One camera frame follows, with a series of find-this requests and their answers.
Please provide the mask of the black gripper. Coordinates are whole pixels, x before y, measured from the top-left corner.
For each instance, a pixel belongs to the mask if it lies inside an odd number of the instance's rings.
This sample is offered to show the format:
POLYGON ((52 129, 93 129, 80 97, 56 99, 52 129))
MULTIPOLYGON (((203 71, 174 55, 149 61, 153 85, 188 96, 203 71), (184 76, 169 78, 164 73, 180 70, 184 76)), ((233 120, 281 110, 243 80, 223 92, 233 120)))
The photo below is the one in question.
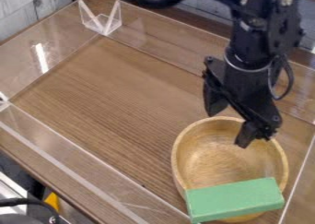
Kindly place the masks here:
POLYGON ((236 69, 228 61, 204 58, 201 77, 204 110, 213 117, 228 106, 243 117, 235 144, 247 148, 255 139, 269 140, 281 125, 275 105, 289 93, 293 73, 285 54, 256 72, 236 69))

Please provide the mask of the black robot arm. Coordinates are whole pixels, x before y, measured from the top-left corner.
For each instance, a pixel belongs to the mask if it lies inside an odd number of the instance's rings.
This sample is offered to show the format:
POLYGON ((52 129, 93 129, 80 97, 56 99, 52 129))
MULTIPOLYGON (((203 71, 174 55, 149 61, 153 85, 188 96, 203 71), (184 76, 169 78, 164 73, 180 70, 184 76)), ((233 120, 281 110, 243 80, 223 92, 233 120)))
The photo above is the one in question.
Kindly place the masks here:
POLYGON ((245 148, 256 139, 271 139, 281 125, 275 102, 288 95, 293 84, 288 53, 304 35, 300 0, 215 1, 228 6, 232 30, 221 67, 204 59, 204 108, 209 116, 227 107, 241 115, 235 144, 245 148), (288 83, 287 89, 277 91, 281 73, 288 83))

